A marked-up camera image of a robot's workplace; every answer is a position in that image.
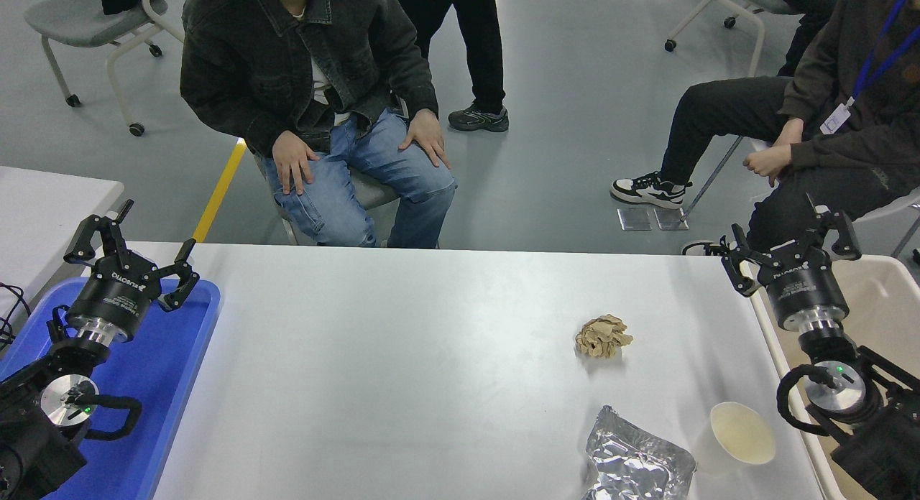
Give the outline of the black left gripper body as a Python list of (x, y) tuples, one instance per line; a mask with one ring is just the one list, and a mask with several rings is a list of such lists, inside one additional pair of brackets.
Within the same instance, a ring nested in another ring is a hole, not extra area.
[(109, 255), (96, 261), (85, 287), (67, 311), (69, 326), (83, 329), (98, 319), (118, 327), (124, 335), (138, 332), (161, 286), (142, 279), (154, 270), (154, 262), (137, 254), (129, 254), (126, 260), (120, 262), (117, 255)]

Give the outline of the person's left hand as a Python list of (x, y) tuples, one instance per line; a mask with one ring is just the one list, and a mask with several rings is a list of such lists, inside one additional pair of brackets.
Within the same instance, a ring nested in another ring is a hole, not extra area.
[(786, 167), (791, 165), (791, 147), (788, 144), (776, 144), (768, 149), (749, 153), (742, 165), (750, 172), (768, 179), (769, 186), (773, 188)]
[(417, 144), (434, 167), (451, 169), (446, 153), (446, 139), (437, 114), (430, 109), (421, 109), (414, 114), (408, 124), (408, 132), (400, 145), (400, 150)]

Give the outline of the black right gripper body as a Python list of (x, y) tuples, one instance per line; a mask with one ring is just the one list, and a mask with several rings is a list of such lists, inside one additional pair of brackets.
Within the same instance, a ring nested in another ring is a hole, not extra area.
[(849, 314), (828, 253), (818, 246), (779, 245), (770, 252), (779, 267), (761, 267), (778, 327), (801, 332), (811, 319), (842, 321)]

